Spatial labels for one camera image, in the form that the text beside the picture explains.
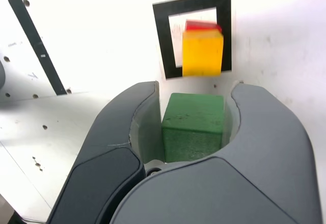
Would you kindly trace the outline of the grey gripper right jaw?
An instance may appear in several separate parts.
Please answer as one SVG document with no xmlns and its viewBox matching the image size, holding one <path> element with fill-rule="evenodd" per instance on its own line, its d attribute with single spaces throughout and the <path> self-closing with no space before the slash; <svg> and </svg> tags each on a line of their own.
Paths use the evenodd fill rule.
<svg viewBox="0 0 326 224">
<path fill-rule="evenodd" d="M 312 145 L 297 116 L 266 89 L 231 92 L 238 129 L 221 150 L 140 182 L 112 223 L 318 223 Z"/>
</svg>

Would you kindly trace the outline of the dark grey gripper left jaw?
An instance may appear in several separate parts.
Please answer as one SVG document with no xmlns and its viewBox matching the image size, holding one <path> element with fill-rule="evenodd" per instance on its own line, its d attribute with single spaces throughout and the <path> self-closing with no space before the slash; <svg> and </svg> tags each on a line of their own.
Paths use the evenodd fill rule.
<svg viewBox="0 0 326 224">
<path fill-rule="evenodd" d="M 140 82 L 98 114 L 48 223 L 109 223 L 122 199 L 146 178 L 145 164 L 164 160 L 159 83 Z"/>
</svg>

